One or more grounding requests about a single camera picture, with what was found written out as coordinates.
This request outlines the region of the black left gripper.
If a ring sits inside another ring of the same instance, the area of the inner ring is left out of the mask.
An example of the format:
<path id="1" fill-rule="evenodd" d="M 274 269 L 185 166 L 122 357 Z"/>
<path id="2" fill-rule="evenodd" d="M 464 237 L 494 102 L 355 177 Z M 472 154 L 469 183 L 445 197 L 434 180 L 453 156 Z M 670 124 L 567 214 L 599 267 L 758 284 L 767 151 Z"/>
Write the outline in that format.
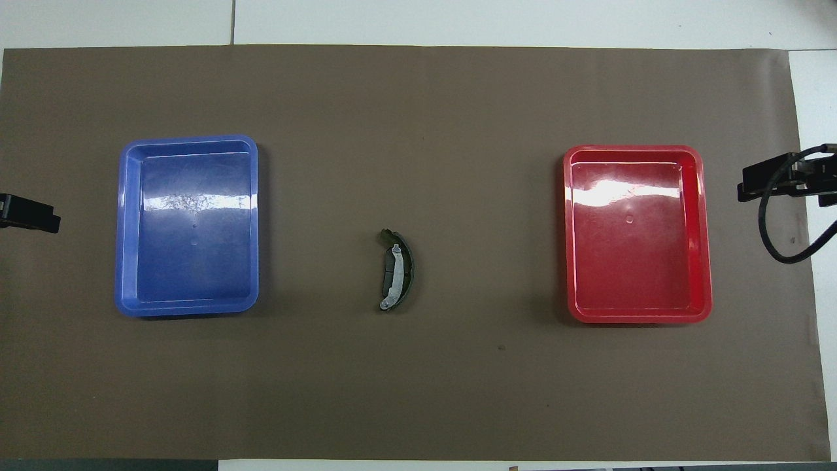
<path id="1" fill-rule="evenodd" d="M 54 206 L 12 194 L 1 194 L 1 228 L 27 226 L 40 232 L 56 234 L 59 233 L 60 224 L 61 217 L 54 214 Z"/>

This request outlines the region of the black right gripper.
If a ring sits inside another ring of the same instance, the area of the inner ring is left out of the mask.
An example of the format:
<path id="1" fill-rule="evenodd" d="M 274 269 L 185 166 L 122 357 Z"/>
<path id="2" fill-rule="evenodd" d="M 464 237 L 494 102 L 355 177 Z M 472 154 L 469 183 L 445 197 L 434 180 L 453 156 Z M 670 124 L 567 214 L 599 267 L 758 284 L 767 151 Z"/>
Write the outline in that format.
<path id="1" fill-rule="evenodd" d="M 791 169 L 781 173 L 772 186 L 775 196 L 817 196 L 834 199 L 836 194 L 836 146 L 819 145 L 804 151 L 784 153 L 749 165 L 742 170 L 738 202 L 760 199 L 774 173 L 791 159 Z"/>

